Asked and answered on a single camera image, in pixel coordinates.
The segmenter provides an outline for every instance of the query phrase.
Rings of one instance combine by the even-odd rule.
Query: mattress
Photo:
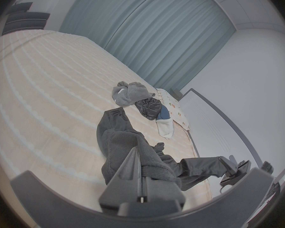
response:
[[[11,180],[30,170],[65,198],[101,211],[106,188],[96,127],[118,106],[112,88],[141,82],[157,91],[93,41],[77,35],[24,30],[0,37],[0,165]],[[188,133],[174,122],[169,140],[136,106],[125,107],[132,126],[150,145],[180,161],[197,157]],[[212,199],[208,181],[184,192],[189,209]]]

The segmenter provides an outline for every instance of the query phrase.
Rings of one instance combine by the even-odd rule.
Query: beige bedspread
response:
[[[91,40],[44,30],[0,37],[0,164],[12,179],[31,170],[67,199],[100,211],[106,188],[96,127],[103,112],[118,106],[112,88],[141,82],[157,91]],[[174,123],[172,139],[132,105],[125,112],[151,145],[165,143],[176,161],[196,157],[187,132]],[[208,181],[184,192],[185,209],[211,200]]]

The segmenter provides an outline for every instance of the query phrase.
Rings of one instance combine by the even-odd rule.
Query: pillow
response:
[[[185,130],[189,130],[189,122],[183,113],[178,101],[174,99],[167,91],[164,89],[157,89],[160,102],[167,107],[170,112],[172,119],[183,127]]]

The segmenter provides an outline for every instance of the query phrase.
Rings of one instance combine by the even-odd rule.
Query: teal curtain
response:
[[[213,0],[76,0],[60,31],[88,37],[170,91],[198,74],[235,28]]]

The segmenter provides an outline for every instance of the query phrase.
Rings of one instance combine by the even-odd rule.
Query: white cloth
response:
[[[156,120],[158,133],[160,136],[170,139],[173,135],[173,119],[170,117],[170,119],[159,119]]]

